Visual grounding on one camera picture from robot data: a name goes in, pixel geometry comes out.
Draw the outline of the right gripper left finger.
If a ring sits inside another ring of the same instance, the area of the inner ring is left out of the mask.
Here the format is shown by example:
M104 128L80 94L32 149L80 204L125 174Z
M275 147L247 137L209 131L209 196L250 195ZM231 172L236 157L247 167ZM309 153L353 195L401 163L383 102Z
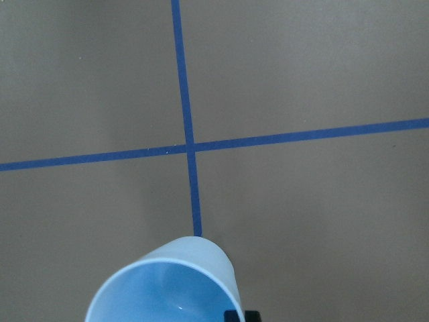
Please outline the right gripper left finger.
M224 322L239 322L238 312L232 310L225 311Z

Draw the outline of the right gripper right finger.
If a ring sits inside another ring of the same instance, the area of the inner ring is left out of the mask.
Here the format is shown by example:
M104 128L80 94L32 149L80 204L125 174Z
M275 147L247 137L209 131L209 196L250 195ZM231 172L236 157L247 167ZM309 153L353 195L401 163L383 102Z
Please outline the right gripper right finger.
M261 315L259 311L245 311L246 322L261 322Z

